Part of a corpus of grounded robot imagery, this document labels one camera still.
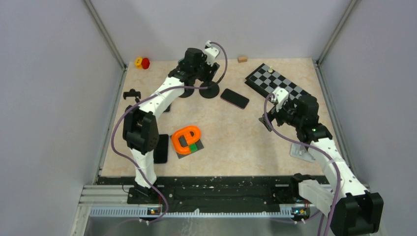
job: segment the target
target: small brown box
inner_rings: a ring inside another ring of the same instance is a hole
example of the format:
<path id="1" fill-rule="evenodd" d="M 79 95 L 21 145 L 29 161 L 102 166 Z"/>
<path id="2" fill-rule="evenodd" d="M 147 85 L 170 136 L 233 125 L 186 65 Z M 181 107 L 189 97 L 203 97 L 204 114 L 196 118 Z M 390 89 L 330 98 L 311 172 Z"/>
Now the small brown box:
<path id="1" fill-rule="evenodd" d="M 242 62 L 247 62 L 247 56 L 241 56 L 241 57 L 238 57 L 238 62 L 239 62 L 239 63 L 242 63 Z"/>

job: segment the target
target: black and white checkered pattern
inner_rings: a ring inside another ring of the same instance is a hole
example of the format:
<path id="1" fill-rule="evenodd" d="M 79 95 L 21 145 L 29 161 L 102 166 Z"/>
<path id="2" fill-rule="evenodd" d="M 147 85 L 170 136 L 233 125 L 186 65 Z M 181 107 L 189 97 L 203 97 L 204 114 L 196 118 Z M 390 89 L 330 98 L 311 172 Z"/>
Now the black and white checkered pattern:
<path id="1" fill-rule="evenodd" d="M 290 93 L 290 99 L 298 99 L 301 95 L 308 94 L 300 86 L 282 76 L 275 70 L 268 72 L 269 66 L 262 64 L 246 77 L 245 84 L 249 85 L 263 97 L 268 96 L 276 87 L 281 87 Z"/>

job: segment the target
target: robotic arm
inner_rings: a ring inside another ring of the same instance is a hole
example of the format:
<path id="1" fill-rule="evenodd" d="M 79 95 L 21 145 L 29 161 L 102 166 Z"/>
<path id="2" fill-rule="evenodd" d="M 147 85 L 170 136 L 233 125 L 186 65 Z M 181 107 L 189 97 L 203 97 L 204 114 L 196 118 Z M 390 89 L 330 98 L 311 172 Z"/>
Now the robotic arm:
<path id="1" fill-rule="evenodd" d="M 277 121 L 278 126 L 287 123 L 296 128 L 300 142 L 310 144 L 326 152 L 329 160 L 321 152 L 309 148 L 308 152 L 320 164 L 333 191 L 336 191 L 337 175 L 333 162 L 340 171 L 340 190 L 335 206 L 331 229 L 335 235 L 361 235 L 378 231 L 382 215 L 383 200 L 378 193 L 370 193 L 352 173 L 336 148 L 329 130 L 320 124 L 317 99 L 311 95 L 303 95 L 299 99 L 289 100 L 288 92 L 276 88 L 271 102 L 275 106 L 268 112 L 267 117 L 259 120 L 267 127 L 266 122 Z M 307 199 L 318 210 L 328 216 L 334 195 L 325 190 L 309 175 L 295 174 L 291 181 L 294 197 Z"/>
<path id="2" fill-rule="evenodd" d="M 197 79 L 201 80 L 202 87 L 209 87 L 200 94 L 206 98 L 215 97 L 219 93 L 219 87 L 212 81 L 216 71 L 220 67 L 215 62 L 220 51 L 208 41 L 204 51 L 196 48 L 188 48 L 183 59 L 179 60 L 178 66 L 172 70 L 164 83 L 152 94 L 157 94 L 153 99 L 143 102 L 140 106 L 131 110 L 124 118 L 123 139 L 132 152 L 136 163 L 150 183 L 156 181 L 153 167 L 153 150 L 159 140 L 159 132 L 156 121 L 163 111 L 177 98 L 189 97 L 194 92 L 192 88 Z M 144 180 L 141 173 L 136 169 L 136 188 L 144 194 L 148 194 L 149 184 Z"/>

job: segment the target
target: light wood surface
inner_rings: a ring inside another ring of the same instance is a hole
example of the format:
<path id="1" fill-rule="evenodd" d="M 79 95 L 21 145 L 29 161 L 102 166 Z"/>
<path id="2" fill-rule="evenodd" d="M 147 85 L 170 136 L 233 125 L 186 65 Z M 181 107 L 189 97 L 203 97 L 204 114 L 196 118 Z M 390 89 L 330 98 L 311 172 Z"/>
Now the light wood surface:
<path id="1" fill-rule="evenodd" d="M 178 159 L 173 145 L 169 143 L 168 163 L 155 165 L 157 176 L 279 176 L 294 173 L 321 175 L 318 164 L 310 163 L 289 155 L 290 143 L 282 140 L 258 121 L 263 113 L 264 98 L 244 84 L 245 77 L 259 65 L 265 63 L 315 96 L 319 102 L 320 122 L 334 134 L 328 110 L 319 85 L 311 58 L 299 59 L 249 59 L 238 63 L 229 60 L 229 68 L 220 83 L 220 94 L 231 89 L 250 99 L 242 110 L 224 100 L 220 95 L 205 99 L 198 91 L 189 98 L 177 98 L 171 105 L 171 112 L 164 113 L 158 119 L 160 134 L 172 135 L 175 131 L 195 125 L 200 128 L 204 149 L 182 159 Z M 214 81 L 224 69 L 224 60 Z M 129 65 L 123 91 L 135 89 L 148 97 L 165 80 L 169 71 L 175 68 L 177 61 L 151 61 L 148 70 L 137 69 Z M 133 98 L 120 99 L 116 120 L 128 105 L 134 104 Z M 131 156 L 126 142 L 121 136 L 122 127 L 116 133 L 116 148 Z M 283 125 L 277 128 L 287 137 L 297 139 L 295 129 Z M 109 147 L 101 172 L 102 176 L 134 176 L 133 164 L 117 156 Z"/>

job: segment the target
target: red ball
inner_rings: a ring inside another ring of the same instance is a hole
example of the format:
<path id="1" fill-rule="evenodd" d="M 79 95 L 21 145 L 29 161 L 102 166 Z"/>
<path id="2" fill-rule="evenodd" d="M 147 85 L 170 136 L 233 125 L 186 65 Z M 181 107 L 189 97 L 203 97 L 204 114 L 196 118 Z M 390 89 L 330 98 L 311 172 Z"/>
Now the red ball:
<path id="1" fill-rule="evenodd" d="M 149 59 L 148 58 L 143 58 L 141 65 L 142 65 L 143 69 L 145 69 L 145 70 L 148 69 L 149 65 L 150 65 Z"/>

